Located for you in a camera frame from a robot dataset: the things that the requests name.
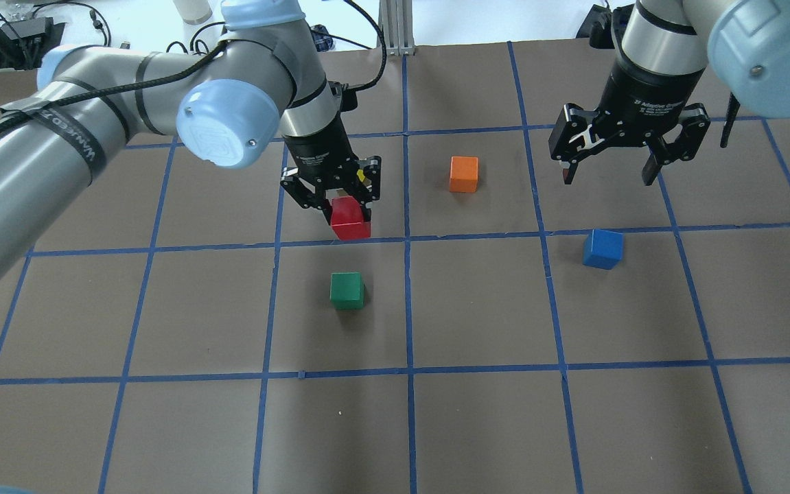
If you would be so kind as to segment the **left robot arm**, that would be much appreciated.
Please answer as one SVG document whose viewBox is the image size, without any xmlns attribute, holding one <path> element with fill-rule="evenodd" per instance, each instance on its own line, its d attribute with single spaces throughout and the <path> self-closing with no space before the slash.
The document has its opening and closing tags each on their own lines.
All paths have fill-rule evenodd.
<svg viewBox="0 0 790 494">
<path fill-rule="evenodd" d="M 353 198 L 371 221 L 382 159 L 353 153 L 342 113 L 351 87 L 327 78 L 297 1 L 222 1 L 224 34 L 205 56 L 62 46 L 37 92 L 0 107 L 0 279 L 140 132 L 243 169 L 281 137 L 294 159 L 281 186 L 334 225 Z"/>
</svg>

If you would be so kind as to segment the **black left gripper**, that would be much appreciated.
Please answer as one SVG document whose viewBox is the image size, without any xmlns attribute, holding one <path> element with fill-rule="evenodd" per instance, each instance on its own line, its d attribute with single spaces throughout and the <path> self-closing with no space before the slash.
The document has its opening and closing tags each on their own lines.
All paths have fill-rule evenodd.
<svg viewBox="0 0 790 494">
<path fill-rule="evenodd" d="M 372 222 L 373 203 L 381 198 L 382 157 L 360 160 L 353 152 L 340 115 L 307 137 L 283 137 L 294 168 L 281 175 L 281 186 L 303 209 L 317 209 L 332 225 L 333 206 L 327 191 L 342 190 L 359 201 L 363 222 Z M 366 181 L 359 181 L 361 169 Z"/>
</svg>

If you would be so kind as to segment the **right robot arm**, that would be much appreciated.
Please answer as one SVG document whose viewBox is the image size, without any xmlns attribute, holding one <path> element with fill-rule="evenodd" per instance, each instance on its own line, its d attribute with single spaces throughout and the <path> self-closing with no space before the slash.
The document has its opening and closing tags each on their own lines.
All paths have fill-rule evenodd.
<svg viewBox="0 0 790 494">
<path fill-rule="evenodd" d="M 611 13 L 616 54 L 594 110 L 564 104 L 548 140 L 570 184 L 579 163 L 610 148 L 646 148 L 642 181 L 692 160 L 710 128 L 689 98 L 706 69 L 738 110 L 790 118 L 790 1 L 636 1 Z"/>
</svg>

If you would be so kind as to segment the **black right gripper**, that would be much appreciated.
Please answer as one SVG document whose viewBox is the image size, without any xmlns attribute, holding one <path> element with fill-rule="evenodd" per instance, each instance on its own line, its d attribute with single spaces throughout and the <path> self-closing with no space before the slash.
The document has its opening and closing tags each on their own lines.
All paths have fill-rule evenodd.
<svg viewBox="0 0 790 494">
<path fill-rule="evenodd" d="M 677 126 L 680 133 L 666 150 L 671 159 L 693 159 L 710 128 L 705 107 L 688 103 L 702 74 L 659 75 L 633 65 L 614 65 L 594 110 L 564 104 L 548 139 L 551 159 L 561 161 L 564 184 L 573 183 L 574 161 L 608 147 L 644 147 Z M 654 185 L 669 163 L 667 156 L 650 154 L 643 166 L 643 184 Z"/>
</svg>

